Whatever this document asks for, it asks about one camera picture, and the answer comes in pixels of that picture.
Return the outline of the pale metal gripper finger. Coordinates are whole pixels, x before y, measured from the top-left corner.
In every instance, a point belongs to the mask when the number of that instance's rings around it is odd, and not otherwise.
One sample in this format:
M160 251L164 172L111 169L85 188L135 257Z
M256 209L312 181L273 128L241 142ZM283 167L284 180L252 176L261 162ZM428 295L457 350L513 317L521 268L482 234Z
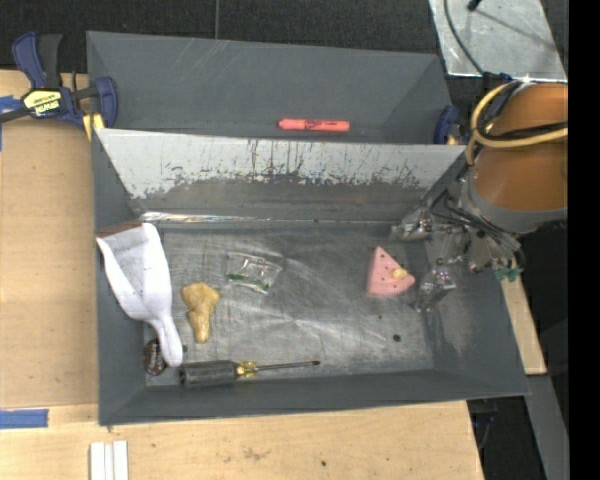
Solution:
M458 288L458 272L463 267L463 258L455 256L438 258L417 282L414 309L430 312L441 301Z
M418 208L390 229L389 237L395 241L418 241L432 239L445 233L448 223L436 217L430 209Z

